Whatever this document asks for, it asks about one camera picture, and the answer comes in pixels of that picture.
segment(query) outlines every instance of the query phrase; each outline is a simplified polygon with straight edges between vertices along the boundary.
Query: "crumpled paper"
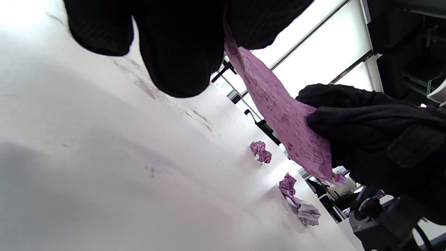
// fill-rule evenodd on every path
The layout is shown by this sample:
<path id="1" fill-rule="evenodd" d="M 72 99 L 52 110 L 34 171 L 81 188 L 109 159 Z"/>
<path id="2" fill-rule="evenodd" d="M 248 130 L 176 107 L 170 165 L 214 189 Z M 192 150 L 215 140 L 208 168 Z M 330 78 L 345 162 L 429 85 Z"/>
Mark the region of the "crumpled paper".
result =
<path id="1" fill-rule="evenodd" d="M 266 164 L 271 162 L 271 157 L 273 156 L 270 152 L 265 150 L 265 142 L 263 141 L 257 141 L 252 142 L 250 145 L 251 151 L 254 153 L 254 155 L 258 155 L 258 161 L 264 162 Z"/>
<path id="2" fill-rule="evenodd" d="M 237 47 L 225 25 L 225 51 L 257 109 L 284 144 L 289 158 L 309 174 L 332 180 L 330 144 L 313 132 L 306 117 L 316 108 L 292 98 L 280 80 L 249 50 Z"/>
<path id="3" fill-rule="evenodd" d="M 319 225 L 319 217 L 321 217 L 321 212 L 313 204 L 294 197 L 296 194 L 296 190 L 294 190 L 294 183 L 296 183 L 296 179 L 287 173 L 284 179 L 279 182 L 279 189 L 296 206 L 297 210 L 293 211 L 305 226 Z"/>

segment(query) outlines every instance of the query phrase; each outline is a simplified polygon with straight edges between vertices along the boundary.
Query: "person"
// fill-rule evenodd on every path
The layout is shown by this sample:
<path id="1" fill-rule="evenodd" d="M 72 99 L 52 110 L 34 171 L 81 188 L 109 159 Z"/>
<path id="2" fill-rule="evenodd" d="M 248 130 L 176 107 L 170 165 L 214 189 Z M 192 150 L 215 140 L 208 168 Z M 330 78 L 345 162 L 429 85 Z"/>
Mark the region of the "person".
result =
<path id="1" fill-rule="evenodd" d="M 344 195 L 352 194 L 356 190 L 356 182 L 351 178 L 345 177 L 344 183 L 341 185 L 332 185 L 328 188 L 328 192 L 333 198 L 338 198 Z"/>
<path id="2" fill-rule="evenodd" d="M 332 167 L 365 186 L 427 209 L 446 225 L 446 115 L 433 108 L 339 84 L 309 85 L 296 100 L 313 106 L 308 126 L 330 141 Z"/>

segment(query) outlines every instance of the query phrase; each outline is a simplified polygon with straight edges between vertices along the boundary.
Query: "window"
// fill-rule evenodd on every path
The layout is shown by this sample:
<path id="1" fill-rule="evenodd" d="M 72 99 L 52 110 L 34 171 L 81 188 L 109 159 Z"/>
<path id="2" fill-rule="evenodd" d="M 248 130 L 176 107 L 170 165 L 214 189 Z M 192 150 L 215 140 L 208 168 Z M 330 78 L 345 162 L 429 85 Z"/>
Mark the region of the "window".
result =
<path id="1" fill-rule="evenodd" d="M 234 74 L 232 70 L 227 70 L 223 73 L 223 77 L 240 95 L 246 92 L 245 83 L 243 82 L 242 77 L 240 77 L 240 75 Z"/>
<path id="2" fill-rule="evenodd" d="M 352 0 L 274 70 L 292 97 L 328 84 L 371 49 L 359 0 Z"/>
<path id="3" fill-rule="evenodd" d="M 353 70 L 336 82 L 336 84 L 350 85 L 358 89 L 373 91 L 372 80 L 369 77 L 365 63 L 357 65 Z"/>
<path id="4" fill-rule="evenodd" d="M 226 81 L 225 78 L 219 77 L 215 82 L 214 82 L 215 87 L 221 91 L 225 96 L 227 96 L 229 93 L 231 93 L 232 86 L 230 84 L 228 84 L 228 82 Z"/>
<path id="5" fill-rule="evenodd" d="M 251 95 L 248 93 L 246 94 L 242 100 L 249 106 L 249 110 L 254 112 L 260 119 L 263 119 L 262 114 L 260 114 L 259 110 L 257 109 L 256 105 L 254 104 L 254 101 L 251 98 Z"/>
<path id="6" fill-rule="evenodd" d="M 314 0 L 287 28 L 277 36 L 274 43 L 252 53 L 271 68 L 293 47 L 300 43 L 323 20 L 330 16 L 344 0 Z"/>

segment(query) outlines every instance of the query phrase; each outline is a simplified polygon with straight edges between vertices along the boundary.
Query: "gloved hand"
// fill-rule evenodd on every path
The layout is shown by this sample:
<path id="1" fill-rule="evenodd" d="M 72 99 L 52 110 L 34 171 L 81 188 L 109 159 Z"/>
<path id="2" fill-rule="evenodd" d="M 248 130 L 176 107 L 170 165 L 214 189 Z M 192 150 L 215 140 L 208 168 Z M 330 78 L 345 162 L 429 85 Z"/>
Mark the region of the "gloved hand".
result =
<path id="1" fill-rule="evenodd" d="M 313 0 L 64 0 L 73 38 L 85 49 L 124 56 L 137 24 L 142 59 L 164 93 L 186 98 L 209 86 L 223 60 L 223 15 L 239 46 L 265 48 Z"/>
<path id="2" fill-rule="evenodd" d="M 317 108 L 307 123 L 330 141 L 333 168 L 387 194 L 407 193 L 446 224 L 446 116 L 343 85 L 310 85 L 296 100 Z"/>

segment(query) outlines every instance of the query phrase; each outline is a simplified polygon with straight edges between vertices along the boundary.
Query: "white table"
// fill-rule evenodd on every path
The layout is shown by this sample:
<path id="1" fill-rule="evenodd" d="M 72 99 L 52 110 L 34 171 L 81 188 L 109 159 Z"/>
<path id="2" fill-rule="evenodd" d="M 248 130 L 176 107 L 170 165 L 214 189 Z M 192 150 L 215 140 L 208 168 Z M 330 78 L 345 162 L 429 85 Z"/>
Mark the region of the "white table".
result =
<path id="1" fill-rule="evenodd" d="M 297 168 L 213 86 L 166 97 L 137 40 L 126 58 L 96 55 L 61 1 L 1 3 L 2 250 L 354 250 L 296 176 L 322 212 L 319 227 L 298 221 L 276 188 Z"/>

